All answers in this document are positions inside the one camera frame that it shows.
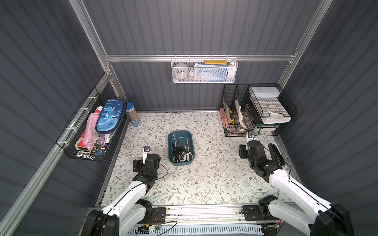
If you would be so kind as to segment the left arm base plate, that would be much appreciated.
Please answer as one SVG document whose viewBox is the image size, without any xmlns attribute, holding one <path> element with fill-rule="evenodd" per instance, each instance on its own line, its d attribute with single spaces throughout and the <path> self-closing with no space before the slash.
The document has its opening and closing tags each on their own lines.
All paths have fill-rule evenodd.
<svg viewBox="0 0 378 236">
<path fill-rule="evenodd" d="M 164 223 L 166 219 L 165 207 L 150 207 L 146 208 L 145 216 L 140 223 L 145 224 L 160 224 Z"/>
</svg>

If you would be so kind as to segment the teal plastic storage box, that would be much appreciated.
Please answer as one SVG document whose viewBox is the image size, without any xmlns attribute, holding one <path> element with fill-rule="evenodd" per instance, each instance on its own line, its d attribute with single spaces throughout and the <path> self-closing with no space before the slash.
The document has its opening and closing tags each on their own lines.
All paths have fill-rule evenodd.
<svg viewBox="0 0 378 236">
<path fill-rule="evenodd" d="M 187 130 L 168 135 L 168 159 L 174 166 L 191 165 L 195 159 L 192 134 Z"/>
</svg>

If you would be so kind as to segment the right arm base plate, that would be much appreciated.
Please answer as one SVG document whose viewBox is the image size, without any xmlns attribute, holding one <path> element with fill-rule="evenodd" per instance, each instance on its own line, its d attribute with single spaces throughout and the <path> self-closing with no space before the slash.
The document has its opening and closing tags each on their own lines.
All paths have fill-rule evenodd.
<svg viewBox="0 0 378 236">
<path fill-rule="evenodd" d="M 241 213 L 245 216 L 246 221 L 279 220 L 261 205 L 243 205 Z"/>
</svg>

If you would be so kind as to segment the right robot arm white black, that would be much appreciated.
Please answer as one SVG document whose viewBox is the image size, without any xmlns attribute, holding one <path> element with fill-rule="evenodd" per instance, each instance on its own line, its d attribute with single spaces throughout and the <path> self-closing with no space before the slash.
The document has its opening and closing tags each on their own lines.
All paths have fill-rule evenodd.
<svg viewBox="0 0 378 236">
<path fill-rule="evenodd" d="M 243 208 L 246 220 L 254 216 L 267 220 L 277 218 L 307 236 L 354 235 L 348 210 L 341 204 L 331 204 L 292 179 L 276 159 L 267 159 L 261 142 L 250 140 L 240 145 L 239 157 L 247 159 L 250 168 L 259 177 L 285 193 L 300 207 L 296 209 L 278 197 L 268 195 L 258 201 L 256 209 Z"/>
</svg>

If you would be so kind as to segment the cream kitchen scissors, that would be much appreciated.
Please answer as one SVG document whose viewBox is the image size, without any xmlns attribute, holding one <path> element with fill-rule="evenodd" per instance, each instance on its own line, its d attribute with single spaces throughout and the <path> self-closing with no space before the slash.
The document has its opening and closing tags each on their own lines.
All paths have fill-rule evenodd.
<svg viewBox="0 0 378 236">
<path fill-rule="evenodd" d="M 182 160 L 183 162 L 192 161 L 194 159 L 194 155 L 192 154 L 189 146 L 184 147 L 184 152 L 182 156 L 183 156 L 183 160 Z"/>
</svg>

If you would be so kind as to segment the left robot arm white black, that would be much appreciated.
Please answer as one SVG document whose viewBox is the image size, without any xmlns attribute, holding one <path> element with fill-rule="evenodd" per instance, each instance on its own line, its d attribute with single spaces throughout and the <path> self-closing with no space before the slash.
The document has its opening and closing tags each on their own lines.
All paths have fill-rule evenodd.
<svg viewBox="0 0 378 236">
<path fill-rule="evenodd" d="M 160 160 L 159 155 L 148 154 L 128 189 L 110 205 L 88 214 L 81 235 L 124 236 L 137 223 L 148 223 L 152 219 L 152 203 L 143 197 L 158 179 Z"/>
</svg>

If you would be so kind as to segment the large black scissors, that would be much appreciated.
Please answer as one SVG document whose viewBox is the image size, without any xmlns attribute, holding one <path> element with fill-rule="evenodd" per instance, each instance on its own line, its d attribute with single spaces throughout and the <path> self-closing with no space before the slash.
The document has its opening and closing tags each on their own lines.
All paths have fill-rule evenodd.
<svg viewBox="0 0 378 236">
<path fill-rule="evenodd" d="M 172 155 L 173 155 L 173 162 L 180 163 L 183 162 L 183 154 L 184 148 L 179 145 L 178 139 L 174 139 L 172 142 Z"/>
</svg>

